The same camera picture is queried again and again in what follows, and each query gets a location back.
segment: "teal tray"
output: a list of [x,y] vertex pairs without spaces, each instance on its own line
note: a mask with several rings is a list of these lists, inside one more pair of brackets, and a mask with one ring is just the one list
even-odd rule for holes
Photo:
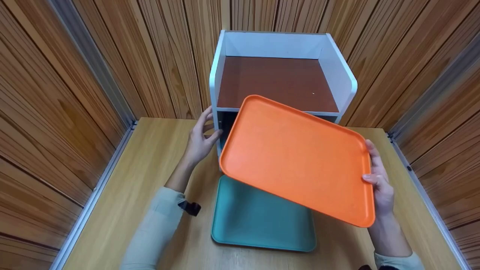
[[310,252],[317,245],[312,211],[223,175],[212,224],[215,242]]

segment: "person's left hand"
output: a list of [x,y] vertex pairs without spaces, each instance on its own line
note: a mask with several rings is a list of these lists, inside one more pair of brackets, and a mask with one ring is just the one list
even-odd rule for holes
[[183,157],[192,165],[198,164],[203,160],[215,142],[220,138],[222,130],[215,131],[212,135],[204,135],[205,132],[211,130],[214,126],[212,124],[205,125],[208,120],[213,119],[212,106],[208,107],[197,121],[197,124],[190,131],[187,148]]

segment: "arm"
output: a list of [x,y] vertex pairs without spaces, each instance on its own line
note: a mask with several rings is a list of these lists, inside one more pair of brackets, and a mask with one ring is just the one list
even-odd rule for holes
[[212,107],[206,109],[189,135],[187,148],[173,173],[160,188],[150,203],[144,219],[138,226],[125,252],[120,269],[155,270],[157,262],[166,245],[172,238],[183,210],[178,204],[185,200],[185,189],[195,166],[203,160],[222,131],[212,135],[204,133],[213,128],[205,125],[212,119]]
[[363,175],[363,179],[373,185],[376,218],[368,228],[368,233],[375,247],[377,267],[385,265],[398,269],[423,269],[393,214],[394,190],[380,154],[370,140],[366,140],[366,145],[372,159],[372,173]]

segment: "black wristband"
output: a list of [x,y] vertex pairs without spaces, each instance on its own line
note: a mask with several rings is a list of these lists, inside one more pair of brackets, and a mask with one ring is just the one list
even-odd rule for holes
[[189,203],[188,201],[184,200],[178,204],[180,208],[182,208],[185,212],[187,212],[189,215],[196,217],[198,213],[200,212],[200,209],[202,207],[198,203]]

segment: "plastic tray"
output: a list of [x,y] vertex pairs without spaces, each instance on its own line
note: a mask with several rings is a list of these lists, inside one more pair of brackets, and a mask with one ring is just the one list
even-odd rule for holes
[[218,243],[309,252],[316,236],[312,211],[223,175],[212,238]]
[[231,178],[359,227],[375,220],[363,137],[273,100],[245,98],[220,156]]

